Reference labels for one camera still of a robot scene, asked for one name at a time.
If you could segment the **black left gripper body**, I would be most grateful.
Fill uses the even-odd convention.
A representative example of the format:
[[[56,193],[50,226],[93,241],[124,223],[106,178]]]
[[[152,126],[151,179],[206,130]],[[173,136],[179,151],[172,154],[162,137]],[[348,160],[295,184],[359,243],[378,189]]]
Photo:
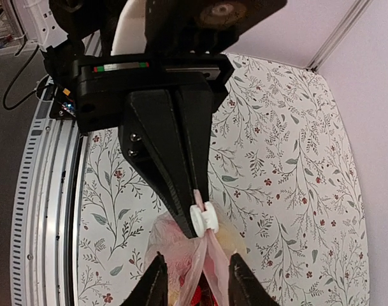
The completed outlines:
[[[74,60],[63,80],[55,80],[74,95],[76,123],[88,133],[120,125],[127,94],[152,89],[174,89],[205,81],[215,98],[216,111],[227,96],[226,83],[234,68],[226,55],[150,54],[93,57]]]

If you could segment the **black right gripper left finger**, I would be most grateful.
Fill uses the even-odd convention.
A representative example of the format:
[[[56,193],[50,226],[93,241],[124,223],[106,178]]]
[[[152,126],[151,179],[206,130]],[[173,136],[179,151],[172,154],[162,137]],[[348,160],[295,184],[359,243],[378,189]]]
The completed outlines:
[[[139,305],[168,305],[168,268],[160,252],[157,252],[137,285],[122,303],[122,306]]]

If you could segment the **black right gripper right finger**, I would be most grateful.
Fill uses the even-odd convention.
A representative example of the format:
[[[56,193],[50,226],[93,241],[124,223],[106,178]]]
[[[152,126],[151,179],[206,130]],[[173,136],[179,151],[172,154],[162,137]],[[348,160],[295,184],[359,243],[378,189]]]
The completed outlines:
[[[228,297],[230,306],[279,306],[239,253],[230,259]]]

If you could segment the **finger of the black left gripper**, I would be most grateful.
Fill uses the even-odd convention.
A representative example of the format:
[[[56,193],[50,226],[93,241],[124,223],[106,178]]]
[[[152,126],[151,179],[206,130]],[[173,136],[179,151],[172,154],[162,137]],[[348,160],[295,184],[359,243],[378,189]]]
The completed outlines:
[[[193,189],[204,202],[209,200],[208,156],[212,124],[213,94],[198,85],[184,85],[176,94],[178,120]]]
[[[190,218],[193,188],[169,91],[127,94],[119,142],[126,160],[160,197],[183,234],[196,237]]]

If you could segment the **clear zip top bag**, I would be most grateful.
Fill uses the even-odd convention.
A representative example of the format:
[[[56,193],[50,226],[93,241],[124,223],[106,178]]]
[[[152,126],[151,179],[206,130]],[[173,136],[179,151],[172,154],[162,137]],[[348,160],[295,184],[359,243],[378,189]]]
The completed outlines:
[[[229,260],[238,252],[245,256],[244,239],[229,222],[220,205],[203,201],[198,190],[189,208],[196,238],[187,238],[171,214],[159,215],[150,230],[144,267],[158,253],[168,266],[168,305],[192,305],[204,277],[217,305],[228,305]]]

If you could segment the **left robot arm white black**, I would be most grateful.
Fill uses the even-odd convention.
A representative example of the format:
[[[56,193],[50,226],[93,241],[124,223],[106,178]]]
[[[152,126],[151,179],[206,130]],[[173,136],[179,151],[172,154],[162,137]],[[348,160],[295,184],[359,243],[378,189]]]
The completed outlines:
[[[189,238],[219,229],[208,194],[225,49],[285,1],[27,1],[45,68],[81,134],[117,128],[127,162]]]

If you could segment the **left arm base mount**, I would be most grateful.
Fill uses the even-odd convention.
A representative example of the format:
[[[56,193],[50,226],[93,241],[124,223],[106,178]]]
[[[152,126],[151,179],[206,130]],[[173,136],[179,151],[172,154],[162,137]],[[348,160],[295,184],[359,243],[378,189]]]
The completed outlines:
[[[49,116],[51,119],[75,120],[76,105],[73,93],[60,84],[54,84],[52,106]]]

